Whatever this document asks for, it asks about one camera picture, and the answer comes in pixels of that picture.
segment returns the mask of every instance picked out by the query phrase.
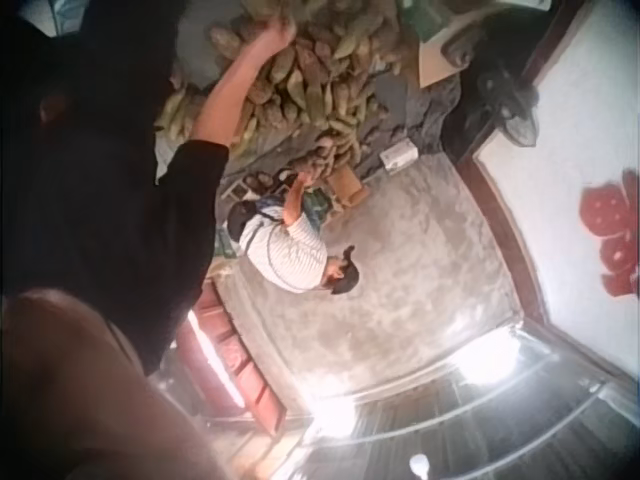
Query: black cap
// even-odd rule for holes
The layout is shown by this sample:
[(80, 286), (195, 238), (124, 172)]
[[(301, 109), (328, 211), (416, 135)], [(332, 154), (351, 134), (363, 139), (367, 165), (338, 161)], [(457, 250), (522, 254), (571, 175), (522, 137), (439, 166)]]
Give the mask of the black cap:
[(354, 245), (350, 245), (347, 249), (342, 253), (344, 260), (346, 260), (347, 264), (341, 268), (342, 274), (344, 275), (342, 278), (337, 279), (333, 283), (333, 288), (331, 289), (331, 295), (341, 295), (343, 293), (348, 293), (358, 284), (360, 280), (360, 272), (356, 268), (355, 264), (351, 260), (351, 254), (356, 249)]

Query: white shirt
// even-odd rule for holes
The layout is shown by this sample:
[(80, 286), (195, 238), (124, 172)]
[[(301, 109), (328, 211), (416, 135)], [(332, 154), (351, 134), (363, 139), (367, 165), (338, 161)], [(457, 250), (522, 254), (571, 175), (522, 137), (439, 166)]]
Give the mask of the white shirt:
[[(282, 219), (283, 208), (263, 209), (267, 215)], [(247, 252), (247, 243), (259, 228)], [(258, 214), (247, 222), (240, 246), (262, 275), (272, 283), (294, 293), (316, 288), (327, 264), (327, 247), (304, 213), (290, 227)]]

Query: seated person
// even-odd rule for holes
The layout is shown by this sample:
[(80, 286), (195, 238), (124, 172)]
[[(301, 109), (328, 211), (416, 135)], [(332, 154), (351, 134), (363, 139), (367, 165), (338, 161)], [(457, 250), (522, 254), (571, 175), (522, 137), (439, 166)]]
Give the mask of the seated person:
[(293, 293), (314, 289), (332, 295), (350, 292), (360, 279), (351, 260), (355, 247), (342, 258), (329, 256), (327, 247), (302, 212), (304, 190), (312, 182), (306, 172), (298, 174), (284, 204), (242, 201), (229, 212), (227, 228), (251, 263), (270, 282)]

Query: concrete floor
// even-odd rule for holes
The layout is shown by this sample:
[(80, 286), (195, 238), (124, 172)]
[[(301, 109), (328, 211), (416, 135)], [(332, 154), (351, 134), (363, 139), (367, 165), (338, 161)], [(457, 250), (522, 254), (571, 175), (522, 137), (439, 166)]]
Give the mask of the concrete floor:
[(241, 258), (217, 279), (225, 305), (292, 413), (305, 399), (363, 393), (433, 364), (521, 315), (489, 228), (444, 155), (423, 156), (323, 229), (330, 252), (356, 245), (350, 294), (295, 295)]

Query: red flower decal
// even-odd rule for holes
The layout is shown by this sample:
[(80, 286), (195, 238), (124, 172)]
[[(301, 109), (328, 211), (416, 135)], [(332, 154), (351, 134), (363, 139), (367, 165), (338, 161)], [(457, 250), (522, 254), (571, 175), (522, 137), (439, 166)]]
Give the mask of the red flower decal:
[(580, 218), (591, 233), (603, 237), (600, 259), (610, 272), (602, 275), (613, 297), (638, 296), (638, 172), (625, 170), (620, 184), (585, 188)]

